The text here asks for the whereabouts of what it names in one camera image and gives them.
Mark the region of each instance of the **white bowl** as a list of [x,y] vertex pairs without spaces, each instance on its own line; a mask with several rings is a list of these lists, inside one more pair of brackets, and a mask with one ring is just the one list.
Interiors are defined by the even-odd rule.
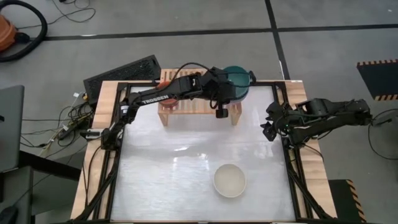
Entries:
[[246,188],[246,178],[238,166],[224,164],[214,174],[214,187],[222,196],[234,198],[243,193]]

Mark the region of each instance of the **wooden table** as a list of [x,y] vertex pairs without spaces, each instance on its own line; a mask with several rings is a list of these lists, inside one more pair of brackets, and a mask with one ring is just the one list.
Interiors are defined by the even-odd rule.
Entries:
[[[175,70],[163,69],[162,73],[170,72]],[[150,83],[150,81],[129,81],[130,83]],[[98,105],[96,108],[96,113],[94,116],[94,121],[92,128],[108,128],[111,124],[113,107],[116,98],[116,88],[118,85],[118,81],[106,81],[103,82],[101,93],[99,94]],[[293,106],[297,103],[303,102],[307,100],[305,95],[304,85],[302,81],[285,81],[287,95],[289,97],[289,102]],[[320,151],[318,141],[311,140],[307,143],[309,146],[315,148]],[[90,163],[91,158],[95,150],[100,146],[100,140],[90,141],[87,146],[84,168],[88,170],[88,165]],[[98,189],[98,183],[100,181],[100,173],[102,170],[103,160],[104,160],[104,150],[99,150],[95,158],[93,159],[93,163],[91,165],[91,174],[90,174],[90,186],[88,190],[88,200],[90,201]],[[303,169],[305,173],[305,179],[307,182],[307,188],[315,198],[315,200],[323,207],[323,209],[331,216],[336,217],[336,210],[333,203],[333,199],[331,197],[331,192],[329,188],[328,179],[326,177],[325,167],[323,165],[322,158],[311,151],[311,149],[302,148],[301,149],[301,158]],[[108,166],[108,171],[112,166],[112,161],[110,161]],[[302,217],[306,217],[305,213],[305,205],[303,202],[302,194],[299,189],[296,189],[297,197],[299,201],[300,213]],[[103,198],[105,198],[101,203],[101,208],[99,211],[99,218],[105,218],[105,210],[107,205],[108,198],[108,190],[105,192]],[[80,181],[78,184],[78,189],[76,192],[75,203],[73,204],[71,218],[75,218],[79,216],[79,214],[83,211],[85,207],[85,187],[83,180],[83,173],[81,173]]]

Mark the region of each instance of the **wooden dish rack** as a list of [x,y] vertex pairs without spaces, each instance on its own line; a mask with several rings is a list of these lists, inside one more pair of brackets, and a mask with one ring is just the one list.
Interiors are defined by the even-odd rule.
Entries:
[[[160,75],[160,82],[171,81],[177,72],[176,69],[162,69],[162,73]],[[197,68],[186,68],[181,69],[178,73],[177,78],[189,75],[195,72],[200,72],[202,75],[206,72],[205,69],[197,69]],[[193,100],[180,100],[178,103],[169,108],[164,107],[160,103],[158,103],[158,114],[162,124],[167,126],[169,123],[169,115],[174,114],[215,114],[216,110],[210,108],[210,102],[208,100],[203,99],[193,99]],[[231,124],[237,125],[239,118],[242,114],[242,104],[233,103],[225,105],[225,108],[228,109],[228,114],[231,117]]]

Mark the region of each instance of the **teal bowl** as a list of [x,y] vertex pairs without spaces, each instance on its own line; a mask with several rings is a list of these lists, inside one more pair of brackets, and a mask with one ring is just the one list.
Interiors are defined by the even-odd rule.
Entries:
[[236,87],[236,99],[232,103],[242,101],[249,93],[250,75],[245,69],[239,66],[229,66],[223,69],[228,73],[228,80],[234,85],[245,86]]

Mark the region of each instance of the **gray floor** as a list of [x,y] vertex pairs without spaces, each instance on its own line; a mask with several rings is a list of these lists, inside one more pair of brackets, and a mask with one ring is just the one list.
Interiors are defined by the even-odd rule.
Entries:
[[[29,2],[41,10],[49,22],[60,16],[50,0]],[[79,6],[85,3],[85,0],[78,0]],[[91,6],[97,10],[92,20],[76,24],[61,19],[49,27],[49,35],[270,27],[266,6],[261,0],[92,0]],[[398,2],[394,0],[272,0],[272,6],[278,27],[398,23]],[[65,12],[75,10],[72,4],[61,5],[61,9]],[[12,10],[18,12],[15,13],[18,17],[10,14],[14,12]],[[18,27],[37,22],[24,9],[9,7],[2,13]],[[74,18],[84,19],[90,13],[81,12]],[[28,29],[27,33],[34,35],[37,30]],[[364,98],[374,114],[396,108],[398,103],[374,102],[355,68],[356,62],[398,58],[397,38],[397,29],[280,34],[290,77],[304,81],[309,98],[336,101]],[[25,118],[56,119],[60,110],[73,102],[72,94],[84,91],[83,79],[151,54],[156,55],[163,68],[194,61],[207,66],[240,65],[253,70],[261,79],[282,78],[271,33],[219,34],[48,41],[17,62],[1,64],[0,87],[25,85]],[[55,125],[50,122],[24,123],[23,132],[53,128]],[[396,132],[397,128],[390,124],[373,129],[375,148],[384,155],[398,157],[394,150],[398,143]],[[31,136],[29,139],[34,144],[40,144],[49,137]],[[79,140],[75,146],[53,158],[70,155],[84,143]],[[397,162],[381,159],[370,150],[367,128],[340,128],[322,139],[320,144],[328,178],[354,181],[368,221],[395,223],[398,219]],[[62,195],[71,198],[76,183],[64,181],[54,178],[45,186],[62,189],[67,192]],[[39,189],[44,193],[48,191],[45,187]],[[65,221],[72,205],[67,204],[67,200],[62,201],[65,203],[53,202],[56,209],[39,215],[38,223]]]

